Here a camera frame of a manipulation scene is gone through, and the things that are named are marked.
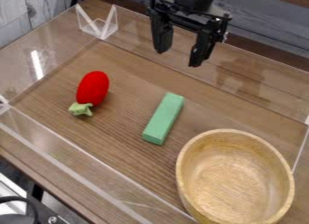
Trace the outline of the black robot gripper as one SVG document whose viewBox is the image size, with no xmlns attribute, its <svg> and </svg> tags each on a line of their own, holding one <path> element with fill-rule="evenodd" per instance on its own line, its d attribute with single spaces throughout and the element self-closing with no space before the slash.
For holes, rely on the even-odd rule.
<svg viewBox="0 0 309 224">
<path fill-rule="evenodd" d="M 173 26 L 197 33 L 191 47 L 190 67 L 199 67 L 209 59 L 215 42 L 227 36 L 230 12 L 214 4 L 214 0 L 150 0 L 148 16 L 155 51 L 162 54 L 173 44 Z"/>
</svg>

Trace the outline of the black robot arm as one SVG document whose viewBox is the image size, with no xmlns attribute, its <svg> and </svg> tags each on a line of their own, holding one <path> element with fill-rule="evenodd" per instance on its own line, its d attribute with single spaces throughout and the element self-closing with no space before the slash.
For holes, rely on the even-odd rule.
<svg viewBox="0 0 309 224">
<path fill-rule="evenodd" d="M 154 49 L 159 54 L 171 48 L 174 27 L 197 34 L 189 66 L 199 67 L 217 43 L 227 39 L 230 12 L 215 6 L 214 0 L 150 0 L 147 13 Z"/>
</svg>

